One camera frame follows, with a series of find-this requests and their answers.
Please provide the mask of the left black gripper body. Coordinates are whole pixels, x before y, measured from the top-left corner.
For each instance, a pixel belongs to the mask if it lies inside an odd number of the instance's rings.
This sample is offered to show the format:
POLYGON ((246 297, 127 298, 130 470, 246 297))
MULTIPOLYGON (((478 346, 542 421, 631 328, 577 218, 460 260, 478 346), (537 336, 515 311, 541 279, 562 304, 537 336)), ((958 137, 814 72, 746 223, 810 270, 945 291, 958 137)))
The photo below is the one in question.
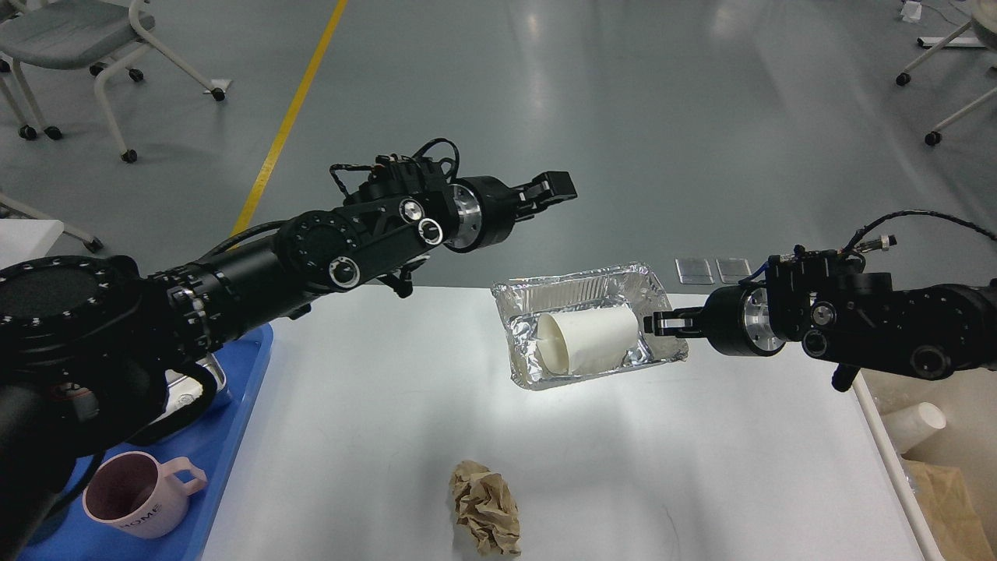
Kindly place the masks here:
POLYGON ((452 184, 456 226, 444 241, 453 252, 473 252, 501 244, 517 221, 526 220, 533 204, 533 182, 509 187, 491 175, 456 178, 452 184))

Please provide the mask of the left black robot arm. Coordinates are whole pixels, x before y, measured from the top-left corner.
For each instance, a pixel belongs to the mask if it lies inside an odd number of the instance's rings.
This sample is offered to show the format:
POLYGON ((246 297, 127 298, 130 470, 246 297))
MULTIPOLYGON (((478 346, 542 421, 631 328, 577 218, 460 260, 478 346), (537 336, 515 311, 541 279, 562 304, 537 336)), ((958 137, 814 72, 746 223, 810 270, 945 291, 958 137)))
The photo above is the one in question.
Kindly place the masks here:
POLYGON ((577 196, 566 171, 509 187, 460 177, 460 155, 331 164, 343 203, 270 221, 174 269, 143 276, 129 256, 54 256, 2 270, 2 558, 14 560, 48 517, 84 490, 65 490, 79 458, 93 468, 145 436, 167 407, 167 372, 203 388, 170 417, 184 429, 217 393, 199 364, 210 352, 316 299, 378 281, 400 298, 438 246, 501 244, 514 224, 577 196))

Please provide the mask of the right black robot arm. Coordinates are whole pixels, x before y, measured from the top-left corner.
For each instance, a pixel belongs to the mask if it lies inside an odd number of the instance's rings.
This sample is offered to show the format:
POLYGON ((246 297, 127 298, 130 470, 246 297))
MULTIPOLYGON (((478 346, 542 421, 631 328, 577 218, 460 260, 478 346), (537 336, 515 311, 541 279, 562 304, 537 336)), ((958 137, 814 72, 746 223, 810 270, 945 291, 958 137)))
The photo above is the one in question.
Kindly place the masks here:
POLYGON ((655 310, 644 333, 704 338, 719 354, 774 356, 798 342, 810 358, 836 365, 833 388, 849 390, 862 369, 936 381, 995 369, 996 288, 937 284, 895 290, 889 273, 865 271, 865 254, 886 251, 893 235, 868 239, 883 214, 843 248, 769 256, 754 273, 709 294, 698 308, 655 310))

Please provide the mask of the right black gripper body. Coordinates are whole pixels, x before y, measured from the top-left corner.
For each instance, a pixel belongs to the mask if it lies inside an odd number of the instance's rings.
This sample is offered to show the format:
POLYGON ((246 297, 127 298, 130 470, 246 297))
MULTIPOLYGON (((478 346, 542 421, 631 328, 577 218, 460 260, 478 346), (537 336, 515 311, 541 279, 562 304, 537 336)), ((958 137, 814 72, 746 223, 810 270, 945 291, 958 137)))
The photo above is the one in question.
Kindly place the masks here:
POLYGON ((701 310, 701 334, 727 356, 774 356, 786 345, 770 324, 763 288, 729 285, 713 291, 701 310))

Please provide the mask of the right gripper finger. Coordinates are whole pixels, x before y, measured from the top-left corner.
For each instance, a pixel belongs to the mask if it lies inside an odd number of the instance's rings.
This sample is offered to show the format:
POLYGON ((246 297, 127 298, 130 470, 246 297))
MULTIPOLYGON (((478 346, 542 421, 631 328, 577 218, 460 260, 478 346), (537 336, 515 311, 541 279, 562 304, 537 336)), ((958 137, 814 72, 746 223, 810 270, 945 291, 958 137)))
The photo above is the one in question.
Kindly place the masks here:
POLYGON ((697 317, 644 316, 643 330, 655 337, 706 337, 697 317))
POLYGON ((695 322, 701 316, 704 306, 694 306, 694 308, 680 308, 672 310, 655 310, 653 319, 655 322, 666 322, 666 320, 683 320, 683 322, 695 322))

